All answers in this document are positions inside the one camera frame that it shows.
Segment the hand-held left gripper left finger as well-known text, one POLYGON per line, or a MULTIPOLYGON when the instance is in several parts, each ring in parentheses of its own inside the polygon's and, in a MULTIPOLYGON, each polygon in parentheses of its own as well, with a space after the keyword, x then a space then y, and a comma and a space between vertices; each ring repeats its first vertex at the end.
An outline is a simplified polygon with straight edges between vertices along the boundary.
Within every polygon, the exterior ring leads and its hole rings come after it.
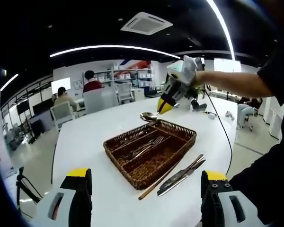
POLYGON ((31 227, 89 227, 92 212, 92 174, 89 168, 70 171, 60 187, 37 203, 31 227))

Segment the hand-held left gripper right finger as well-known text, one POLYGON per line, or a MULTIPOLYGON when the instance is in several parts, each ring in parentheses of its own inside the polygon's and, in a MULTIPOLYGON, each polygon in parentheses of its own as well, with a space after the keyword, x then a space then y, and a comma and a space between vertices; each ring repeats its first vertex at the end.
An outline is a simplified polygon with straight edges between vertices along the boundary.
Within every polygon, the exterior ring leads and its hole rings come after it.
POLYGON ((231 187, 227 177, 214 171, 201 176, 201 222, 204 227, 261 227, 256 206, 231 187))

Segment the person's right hand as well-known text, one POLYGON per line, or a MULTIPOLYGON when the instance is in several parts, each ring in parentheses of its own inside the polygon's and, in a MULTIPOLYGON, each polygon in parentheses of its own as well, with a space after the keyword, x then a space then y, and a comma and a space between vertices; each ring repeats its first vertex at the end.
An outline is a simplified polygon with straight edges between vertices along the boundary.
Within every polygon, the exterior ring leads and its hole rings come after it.
POLYGON ((187 55, 183 57, 184 63, 184 84, 191 85, 196 80, 196 73, 204 70, 200 57, 192 58, 187 55))

